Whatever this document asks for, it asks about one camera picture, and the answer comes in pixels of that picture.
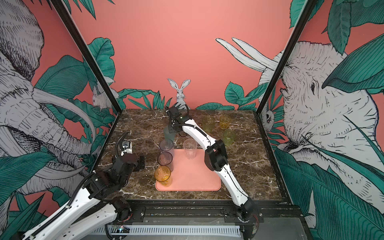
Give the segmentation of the teal frosted tumbler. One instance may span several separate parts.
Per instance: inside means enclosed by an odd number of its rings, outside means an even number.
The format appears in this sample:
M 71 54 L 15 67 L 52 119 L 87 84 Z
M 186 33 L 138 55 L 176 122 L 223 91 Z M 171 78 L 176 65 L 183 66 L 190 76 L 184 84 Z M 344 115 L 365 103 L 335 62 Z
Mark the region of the teal frosted tumbler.
M 165 135 L 165 139 L 166 140 L 170 140 L 172 142 L 175 141 L 175 135 L 176 135 L 176 131 L 172 128 L 172 126 L 170 125 L 167 125 L 165 128 L 164 128 L 164 135 Z

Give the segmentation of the blue-grey clear tumbler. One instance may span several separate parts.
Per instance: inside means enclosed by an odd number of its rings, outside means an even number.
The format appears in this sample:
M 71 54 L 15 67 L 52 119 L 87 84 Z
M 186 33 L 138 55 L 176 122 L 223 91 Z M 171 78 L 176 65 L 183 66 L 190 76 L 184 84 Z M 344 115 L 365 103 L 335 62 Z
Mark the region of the blue-grey clear tumbler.
M 169 139 L 164 139 L 160 142 L 159 148 L 161 153 L 170 153 L 174 156 L 174 142 Z

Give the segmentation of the clear colourless tumbler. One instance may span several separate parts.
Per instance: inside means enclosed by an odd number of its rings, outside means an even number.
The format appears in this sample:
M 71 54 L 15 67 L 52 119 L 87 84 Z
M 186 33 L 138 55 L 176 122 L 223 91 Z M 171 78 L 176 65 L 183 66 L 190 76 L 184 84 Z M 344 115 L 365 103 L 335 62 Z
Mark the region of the clear colourless tumbler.
M 194 139 L 186 139 L 183 143 L 185 155 L 188 159 L 194 159 L 197 154 L 197 142 Z

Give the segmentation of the light green tumbler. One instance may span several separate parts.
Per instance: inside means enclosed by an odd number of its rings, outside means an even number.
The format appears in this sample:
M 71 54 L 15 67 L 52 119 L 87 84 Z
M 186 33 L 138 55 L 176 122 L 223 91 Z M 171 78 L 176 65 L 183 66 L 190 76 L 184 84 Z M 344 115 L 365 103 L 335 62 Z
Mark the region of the light green tumbler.
M 203 117 L 203 125 L 202 129 L 207 133 L 211 133 L 215 126 L 215 120 L 211 116 L 205 116 Z

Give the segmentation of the amber yellow tumbler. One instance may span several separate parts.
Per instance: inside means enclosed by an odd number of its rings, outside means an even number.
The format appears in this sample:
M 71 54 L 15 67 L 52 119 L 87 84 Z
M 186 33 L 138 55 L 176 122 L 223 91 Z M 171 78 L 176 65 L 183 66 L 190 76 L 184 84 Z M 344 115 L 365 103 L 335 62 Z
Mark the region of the amber yellow tumbler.
M 154 176 L 156 181 L 164 187 L 172 184 L 171 170 L 167 166 L 160 166 L 156 169 Z

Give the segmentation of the dark smoky tumbler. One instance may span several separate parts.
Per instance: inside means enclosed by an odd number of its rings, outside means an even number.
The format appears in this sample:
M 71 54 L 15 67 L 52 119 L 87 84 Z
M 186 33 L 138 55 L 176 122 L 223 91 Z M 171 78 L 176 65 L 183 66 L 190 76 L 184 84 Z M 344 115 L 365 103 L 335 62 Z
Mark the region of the dark smoky tumbler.
M 174 170 L 173 155 L 169 152 L 160 153 L 157 162 L 160 166 L 168 167 L 171 172 Z

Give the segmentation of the pink plastic tray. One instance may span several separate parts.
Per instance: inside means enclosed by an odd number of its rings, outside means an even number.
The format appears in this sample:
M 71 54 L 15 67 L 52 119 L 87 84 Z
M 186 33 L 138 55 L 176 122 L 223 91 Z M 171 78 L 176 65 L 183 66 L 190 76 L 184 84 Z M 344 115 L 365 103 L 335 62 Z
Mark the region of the pink plastic tray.
M 205 151 L 197 150 L 194 159 L 188 159 L 185 150 L 174 150 L 174 170 L 171 172 L 172 183 L 165 187 L 156 182 L 158 191 L 208 191 L 220 190 L 222 184 L 220 177 L 206 166 Z

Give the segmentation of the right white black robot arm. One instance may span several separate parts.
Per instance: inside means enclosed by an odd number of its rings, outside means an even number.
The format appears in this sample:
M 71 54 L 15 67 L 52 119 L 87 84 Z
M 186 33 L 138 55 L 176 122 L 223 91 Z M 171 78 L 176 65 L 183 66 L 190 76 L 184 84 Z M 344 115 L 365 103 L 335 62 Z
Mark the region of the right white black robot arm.
M 165 107 L 169 117 L 170 132 L 184 132 L 192 137 L 205 151 L 205 164 L 209 170 L 215 172 L 226 186 L 233 203 L 237 207 L 240 221 L 247 222 L 254 217 L 257 205 L 243 190 L 228 161 L 228 154 L 222 140 L 216 140 L 198 126 L 189 113 L 182 114 L 176 106 Z

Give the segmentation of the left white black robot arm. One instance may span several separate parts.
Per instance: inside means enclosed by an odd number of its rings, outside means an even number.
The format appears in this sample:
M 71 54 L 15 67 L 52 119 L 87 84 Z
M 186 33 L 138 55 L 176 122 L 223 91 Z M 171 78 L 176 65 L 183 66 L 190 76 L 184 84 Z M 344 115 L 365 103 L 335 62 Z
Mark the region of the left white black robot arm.
M 133 172 L 145 168 L 145 157 L 124 154 L 115 158 L 111 166 L 90 174 L 77 186 L 75 195 L 52 216 L 26 232 L 18 232 L 13 240 L 78 240 L 101 225 L 114 221 L 124 223 L 133 217 L 130 204 L 123 197 L 115 197 L 106 205 L 79 220 L 79 218 L 107 200 L 128 184 Z

